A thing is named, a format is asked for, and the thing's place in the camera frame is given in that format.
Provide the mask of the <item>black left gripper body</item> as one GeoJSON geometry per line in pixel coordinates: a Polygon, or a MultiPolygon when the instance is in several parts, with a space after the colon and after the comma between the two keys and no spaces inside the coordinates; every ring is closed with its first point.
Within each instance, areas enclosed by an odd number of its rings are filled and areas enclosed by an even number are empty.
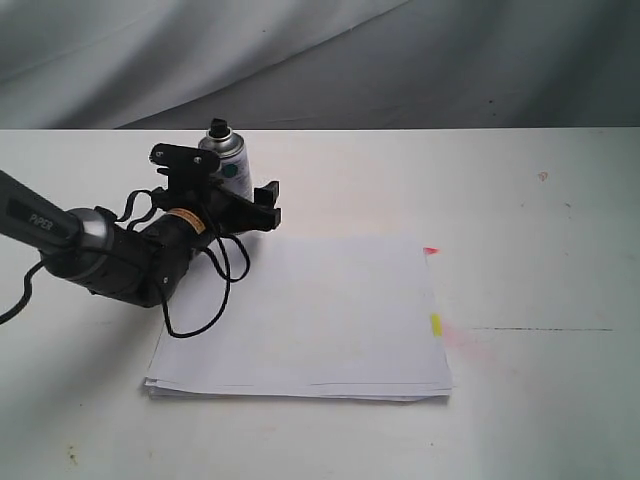
{"type": "Polygon", "coordinates": [[[228,239],[242,254],[246,248],[238,236],[260,229],[260,194],[245,199],[224,187],[190,188],[181,193],[158,187],[130,194],[134,203],[147,195],[151,206],[147,213],[130,221],[135,227],[147,221],[140,231],[130,231],[130,303],[145,308],[169,300],[187,273],[190,262],[205,254],[225,282],[236,281],[227,262],[218,260],[209,246],[228,239]]]}

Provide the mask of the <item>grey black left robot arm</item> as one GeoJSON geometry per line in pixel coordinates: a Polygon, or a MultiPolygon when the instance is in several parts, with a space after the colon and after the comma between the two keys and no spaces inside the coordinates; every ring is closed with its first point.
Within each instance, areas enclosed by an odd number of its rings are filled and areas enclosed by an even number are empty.
{"type": "Polygon", "coordinates": [[[280,224],[276,181],[247,200],[206,174],[158,172],[168,184],[149,195],[151,209],[163,214],[140,231],[102,207],[64,211],[2,174],[1,232],[39,250],[53,276],[149,308],[171,297],[194,256],[215,239],[280,224]]]}

